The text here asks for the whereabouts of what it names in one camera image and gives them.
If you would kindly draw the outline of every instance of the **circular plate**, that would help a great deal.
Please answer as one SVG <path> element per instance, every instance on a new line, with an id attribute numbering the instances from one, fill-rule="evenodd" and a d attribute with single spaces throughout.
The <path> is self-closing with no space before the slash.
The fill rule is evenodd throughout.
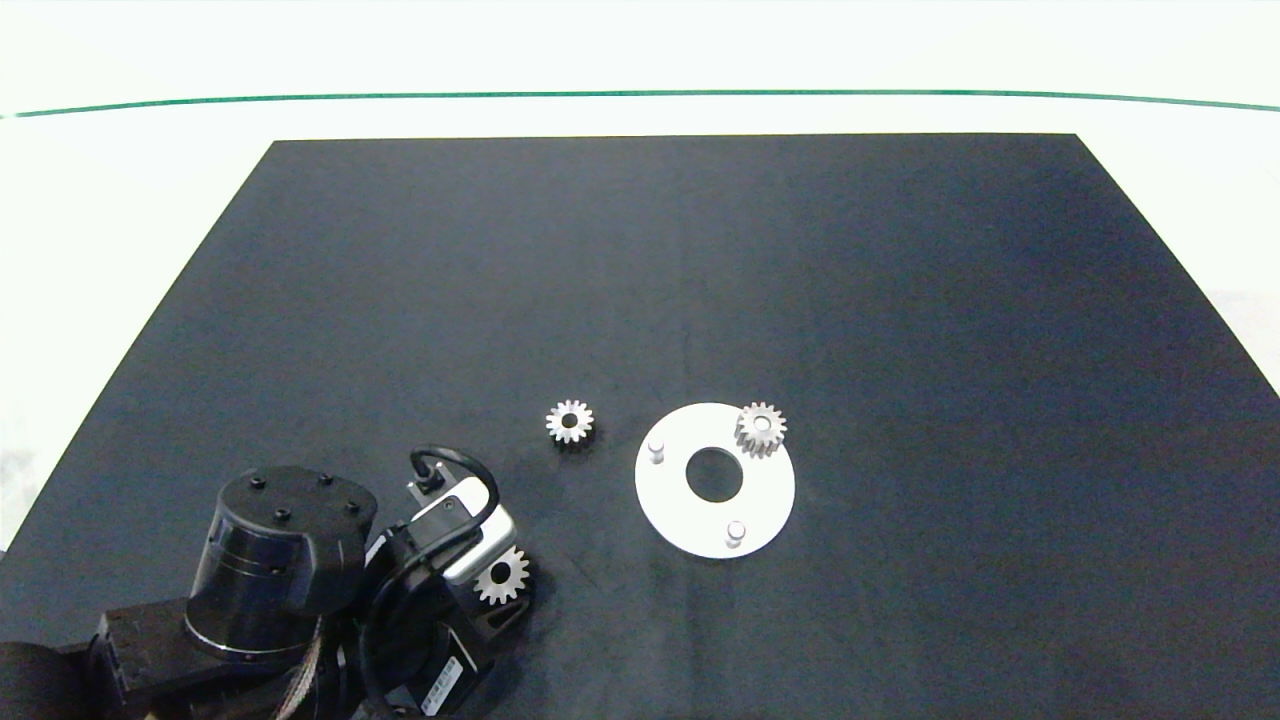
<path id="1" fill-rule="evenodd" d="M 740 448 L 733 430 L 741 411 L 721 402 L 686 405 L 658 420 L 640 443 L 640 507 L 654 529 L 685 552 L 717 559 L 749 555 L 772 541 L 791 515 L 796 484 L 787 448 L 768 457 L 751 457 Z M 703 500 L 689 487 L 689 459 L 707 448 L 724 451 L 742 468 L 742 487 L 724 502 Z"/>

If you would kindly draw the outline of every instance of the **black table surface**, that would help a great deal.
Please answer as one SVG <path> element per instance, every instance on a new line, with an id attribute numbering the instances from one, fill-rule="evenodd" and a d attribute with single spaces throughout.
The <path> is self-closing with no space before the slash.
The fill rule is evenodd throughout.
<path id="1" fill-rule="evenodd" d="M 545 436 L 566 397 L 590 452 Z M 686 555 L 640 441 L 755 400 L 791 420 L 787 527 Z M 184 594 L 248 466 L 401 519 L 430 441 L 538 562 L 493 717 L 1277 717 L 1277 430 L 1074 136 L 279 142 L 0 562 L 0 638 Z"/>

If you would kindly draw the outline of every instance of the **label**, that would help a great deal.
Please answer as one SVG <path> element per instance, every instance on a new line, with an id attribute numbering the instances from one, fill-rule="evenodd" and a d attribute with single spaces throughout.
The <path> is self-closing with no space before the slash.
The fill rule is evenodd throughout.
<path id="1" fill-rule="evenodd" d="M 453 691 L 453 685 L 457 684 L 458 678 L 462 676 L 462 664 L 458 659 L 449 656 L 448 662 L 444 664 L 444 669 L 440 670 L 439 676 L 431 683 L 431 689 L 426 693 L 426 700 L 422 701 L 422 714 L 428 717 L 433 717 L 440 711 L 440 706 L 444 705 L 444 700 L 449 697 L 449 692 Z"/>

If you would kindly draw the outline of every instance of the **cable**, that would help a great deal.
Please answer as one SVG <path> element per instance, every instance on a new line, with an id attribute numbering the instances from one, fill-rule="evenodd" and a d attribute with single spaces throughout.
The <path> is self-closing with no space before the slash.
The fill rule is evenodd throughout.
<path id="1" fill-rule="evenodd" d="M 484 507 L 480 509 L 480 512 L 475 514 L 475 516 L 440 536 L 439 539 L 397 568 L 396 571 L 392 573 L 392 575 L 383 582 L 381 585 L 379 585 L 378 593 L 374 594 L 374 600 L 369 603 L 369 611 L 365 615 L 365 621 L 360 624 L 360 633 L 357 634 L 356 656 L 360 662 L 360 678 L 365 684 L 365 701 L 369 703 L 370 710 L 374 711 L 374 715 L 383 717 L 384 720 L 402 720 L 403 716 L 397 715 L 396 710 L 392 708 L 389 702 L 387 702 L 387 692 L 378 680 L 378 674 L 374 670 L 372 653 L 369 651 L 369 638 L 372 635 L 372 629 L 378 624 L 378 615 L 381 611 L 383 605 L 387 603 L 387 598 L 390 596 L 392 589 L 398 587 L 410 573 L 422 564 L 422 561 L 430 560 L 434 555 L 452 547 L 477 530 L 498 507 L 498 483 L 494 480 L 493 473 L 490 473 L 483 462 L 451 447 L 429 445 L 410 454 L 410 462 L 413 465 L 415 471 L 417 471 L 419 468 L 426 466 L 424 462 L 425 457 L 439 457 L 440 460 L 447 460 L 460 468 L 470 470 L 471 474 L 484 483 L 485 489 L 489 491 L 489 500 L 485 502 Z M 428 573 L 435 574 L 436 570 L 428 564 Z"/>
<path id="2" fill-rule="evenodd" d="M 302 701 L 311 694 L 311 685 L 315 684 L 316 669 L 320 666 L 320 652 L 324 648 L 325 619 L 316 620 L 315 637 L 311 638 L 311 647 L 307 648 L 302 664 L 294 670 L 293 682 L 289 689 L 280 698 L 280 705 L 271 714 L 271 720 L 289 720 L 298 711 Z"/>

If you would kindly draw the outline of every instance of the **metal gear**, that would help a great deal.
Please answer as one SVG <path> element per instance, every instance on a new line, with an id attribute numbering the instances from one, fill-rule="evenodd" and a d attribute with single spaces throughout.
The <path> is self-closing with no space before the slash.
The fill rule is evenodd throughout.
<path id="1" fill-rule="evenodd" d="M 591 409 L 580 400 L 566 400 L 557 402 L 547 415 L 547 430 L 552 439 L 563 446 L 581 443 L 591 434 L 594 420 Z"/>
<path id="2" fill-rule="evenodd" d="M 787 419 L 772 405 L 753 402 L 737 416 L 737 445 L 754 457 L 767 457 L 782 445 Z"/>
<path id="3" fill-rule="evenodd" d="M 507 577 L 500 583 L 493 578 L 494 569 L 499 565 L 507 566 Z M 527 568 L 529 560 L 525 559 L 525 551 L 511 546 L 476 579 L 476 592 L 480 593 L 480 601 L 489 605 L 507 605 L 507 602 L 516 600 L 520 591 L 525 589 L 525 580 L 529 578 Z"/>

